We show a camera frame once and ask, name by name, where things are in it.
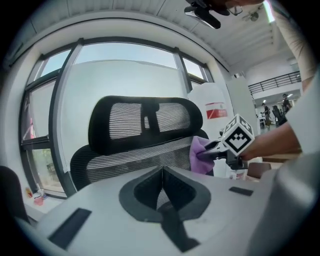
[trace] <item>balcony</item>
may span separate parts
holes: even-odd
[[[271,78],[262,82],[258,82],[252,85],[249,85],[249,90],[251,94],[264,92],[270,89],[279,88],[281,86],[287,86],[290,84],[295,84],[301,82],[300,71],[296,71],[289,74],[284,74]]]

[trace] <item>gray window frame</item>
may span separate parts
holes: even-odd
[[[74,64],[78,54],[80,53],[83,46],[91,45],[91,44],[98,44],[98,43],[129,43],[129,44],[137,44],[147,47],[153,47],[156,49],[160,49],[163,51],[167,51],[169,53],[173,54],[177,69],[181,72],[183,77],[183,82],[185,85],[185,89],[187,93],[190,93],[192,91],[192,85],[191,81],[194,81],[198,84],[203,84],[206,82],[213,82],[214,79],[209,71],[209,68],[206,64],[199,62],[195,58],[191,57],[188,54],[185,54],[179,50],[178,47],[172,48],[167,45],[144,40],[144,39],[138,39],[138,38],[132,38],[132,37],[119,37],[119,36],[112,36],[112,37],[98,37],[98,38],[90,38],[90,39],[83,39],[80,38],[77,42],[65,45],[63,47],[60,47],[58,49],[55,49],[45,55],[41,55],[39,60],[34,65],[32,72],[29,76],[28,82],[25,87],[24,96],[22,98],[21,103],[21,111],[20,111],[20,121],[22,118],[23,113],[23,103],[25,100],[26,95],[36,88],[39,88],[45,84],[47,84],[50,81],[55,80],[55,84],[53,87],[51,102],[50,102],[50,109],[49,109],[49,127],[48,127],[48,136],[29,139],[22,141],[22,138],[20,138],[20,152],[21,152],[21,159],[23,168],[25,171],[26,178],[28,180],[28,183],[30,185],[30,188],[33,192],[37,190],[36,183],[39,181],[37,177],[33,174],[33,168],[34,168],[34,160],[32,157],[28,156],[28,151],[32,149],[50,149],[51,150],[51,156],[54,168],[56,170],[56,174],[58,176],[58,179],[62,185],[62,188],[65,192],[65,196],[57,196],[55,194],[50,194],[49,196],[56,197],[56,198],[66,198],[72,196],[74,193],[76,193],[76,189],[74,187],[74,184],[72,182],[72,178],[70,176],[70,173],[64,173],[63,170],[63,163],[60,158],[60,150],[58,146],[58,130],[57,130],[57,124],[58,124],[58,113],[59,113],[59,107],[62,100],[62,95],[64,88],[66,86],[66,80],[68,77],[68,73]],[[54,70],[42,77],[40,77],[40,74],[42,73],[43,69],[45,68],[45,64],[48,61],[48,59],[56,55],[58,53],[71,50],[68,54],[67,58],[65,59],[63,65],[61,68]],[[199,65],[202,76],[205,79],[201,79],[200,77],[197,77],[195,75],[192,75],[188,73],[186,65],[183,61],[183,58],[192,61],[193,63]]]

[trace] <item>fluorescent light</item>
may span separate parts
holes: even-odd
[[[266,11],[266,14],[268,15],[269,23],[274,22],[275,21],[275,17],[272,14],[270,3],[267,0],[265,0],[263,2],[263,5],[264,5],[264,9]]]

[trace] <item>pink object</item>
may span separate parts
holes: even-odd
[[[213,161],[205,162],[197,158],[198,153],[206,151],[205,145],[208,143],[210,143],[209,139],[198,136],[193,137],[189,153],[191,172],[197,174],[207,174],[215,166]]]
[[[44,199],[42,197],[37,197],[34,199],[34,204],[37,206],[42,206],[44,204]]]

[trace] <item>window sill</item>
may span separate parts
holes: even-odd
[[[44,201],[43,205],[39,206],[34,203],[34,198],[28,198],[24,201],[24,207],[26,210],[26,214],[34,219],[35,221],[40,221],[40,219],[46,215],[48,212],[50,212],[53,208],[60,205],[62,202],[64,202],[64,199],[57,199],[48,196]]]

